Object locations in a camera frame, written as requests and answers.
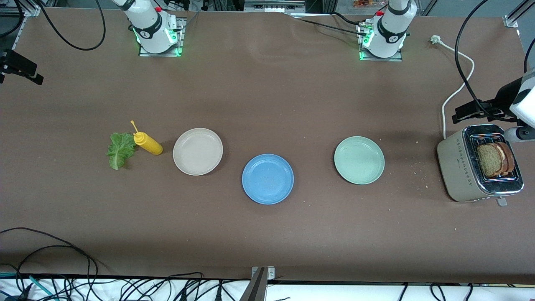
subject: lettuce leaf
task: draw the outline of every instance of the lettuce leaf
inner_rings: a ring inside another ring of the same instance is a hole
[[[134,135],[130,133],[113,133],[110,136],[111,144],[108,146],[106,156],[110,157],[110,167],[119,170],[126,159],[134,155]]]

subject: mustard bottle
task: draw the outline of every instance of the mustard bottle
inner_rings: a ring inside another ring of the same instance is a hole
[[[146,133],[140,132],[137,130],[137,127],[135,126],[134,121],[130,121],[130,123],[134,126],[135,133],[134,133],[134,142],[144,148],[147,152],[153,154],[153,155],[159,155],[162,153],[164,148],[156,142],[153,138],[151,138]]]

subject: teal cable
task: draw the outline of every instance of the teal cable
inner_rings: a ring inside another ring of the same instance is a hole
[[[31,275],[30,275],[30,281],[33,282],[33,284],[35,284],[38,288],[42,289],[45,293],[47,293],[50,297],[52,297],[54,294],[52,294],[52,292],[50,292],[49,290],[47,290],[46,287],[42,286],[35,278],[33,278]]]
[[[3,277],[13,277],[13,276],[16,276],[17,273],[0,273],[0,278],[3,278]]]

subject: white plate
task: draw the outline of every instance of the white plate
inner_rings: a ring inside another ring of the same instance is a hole
[[[183,173],[205,175],[219,164],[223,157],[223,143],[208,129],[191,129],[182,134],[173,148],[173,160]]]

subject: blue plate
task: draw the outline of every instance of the blue plate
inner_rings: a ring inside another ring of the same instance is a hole
[[[282,157],[263,154],[247,163],[241,184],[251,200],[262,205],[273,205],[284,200],[292,191],[294,172]]]

